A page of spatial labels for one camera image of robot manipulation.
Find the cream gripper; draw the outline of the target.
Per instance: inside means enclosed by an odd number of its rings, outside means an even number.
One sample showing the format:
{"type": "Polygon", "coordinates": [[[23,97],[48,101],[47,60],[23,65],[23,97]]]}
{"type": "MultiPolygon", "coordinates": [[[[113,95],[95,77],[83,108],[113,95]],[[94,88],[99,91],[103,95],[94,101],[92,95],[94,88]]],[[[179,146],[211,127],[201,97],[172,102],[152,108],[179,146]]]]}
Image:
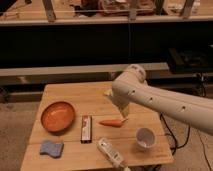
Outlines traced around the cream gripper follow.
{"type": "Polygon", "coordinates": [[[108,89],[103,93],[120,111],[122,117],[126,119],[129,115],[129,101],[124,97],[117,95],[111,89],[108,89]]]}

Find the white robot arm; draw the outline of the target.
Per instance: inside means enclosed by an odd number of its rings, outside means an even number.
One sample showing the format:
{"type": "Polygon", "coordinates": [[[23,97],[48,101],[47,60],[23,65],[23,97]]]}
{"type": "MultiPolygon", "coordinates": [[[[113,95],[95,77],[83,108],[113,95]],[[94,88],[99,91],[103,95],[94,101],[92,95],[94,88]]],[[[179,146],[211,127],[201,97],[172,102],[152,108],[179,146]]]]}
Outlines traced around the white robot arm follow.
{"type": "Polygon", "coordinates": [[[213,135],[213,100],[165,89],[146,83],[146,71],[137,64],[129,65],[105,92],[122,116],[128,116],[130,102],[145,106],[213,135]]]}

